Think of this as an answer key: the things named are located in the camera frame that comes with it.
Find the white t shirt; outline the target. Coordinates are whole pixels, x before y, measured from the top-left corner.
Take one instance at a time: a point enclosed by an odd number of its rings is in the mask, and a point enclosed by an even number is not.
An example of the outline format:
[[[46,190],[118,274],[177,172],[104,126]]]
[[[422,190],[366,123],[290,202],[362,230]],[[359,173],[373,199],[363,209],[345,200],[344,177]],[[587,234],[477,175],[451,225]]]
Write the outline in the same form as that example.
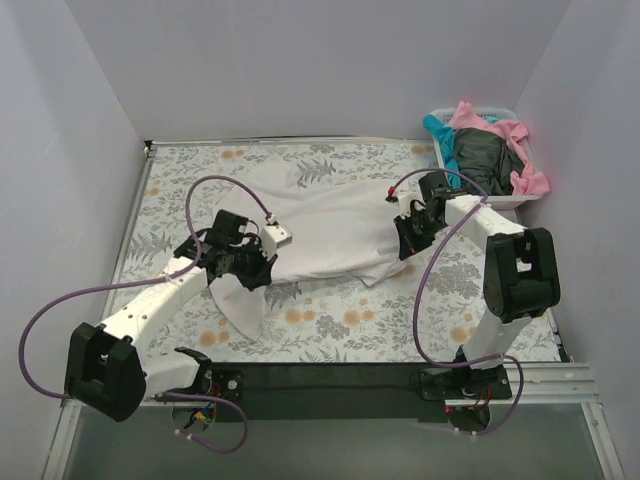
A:
[[[272,157],[244,182],[246,190],[232,188],[213,210],[261,222],[259,206],[265,204],[289,229],[292,242],[278,252],[271,273],[274,285],[356,278],[372,287],[405,268],[393,223],[398,208],[386,200],[392,180],[301,187],[293,165]]]

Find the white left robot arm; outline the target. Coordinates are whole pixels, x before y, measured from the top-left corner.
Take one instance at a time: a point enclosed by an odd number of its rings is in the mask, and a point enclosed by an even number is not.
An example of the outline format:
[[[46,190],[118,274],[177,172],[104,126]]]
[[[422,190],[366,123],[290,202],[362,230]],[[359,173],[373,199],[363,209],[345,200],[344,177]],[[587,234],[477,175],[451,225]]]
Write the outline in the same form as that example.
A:
[[[129,418],[145,399],[193,400],[225,391],[233,374],[218,374],[204,354],[179,347],[168,360],[146,365],[142,354],[168,322],[219,278],[232,276],[253,292],[272,281],[278,250],[291,243],[289,230],[270,222],[248,231],[248,218],[221,210],[211,227],[192,233],[173,253],[157,283],[98,325],[72,333],[65,393],[116,422]]]

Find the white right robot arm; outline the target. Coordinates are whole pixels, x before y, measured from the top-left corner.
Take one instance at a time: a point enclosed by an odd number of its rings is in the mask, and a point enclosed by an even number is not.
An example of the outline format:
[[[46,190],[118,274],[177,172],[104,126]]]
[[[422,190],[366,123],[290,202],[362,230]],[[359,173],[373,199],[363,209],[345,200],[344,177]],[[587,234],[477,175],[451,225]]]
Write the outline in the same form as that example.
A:
[[[428,360],[419,381],[442,398],[487,396],[508,380],[504,360],[521,331],[555,306],[561,295],[551,233],[506,219],[487,195],[455,189],[442,169],[425,169],[417,194],[389,188],[399,209],[394,225],[399,257],[406,260],[433,244],[443,229],[461,233],[484,254],[484,314],[451,362]]]

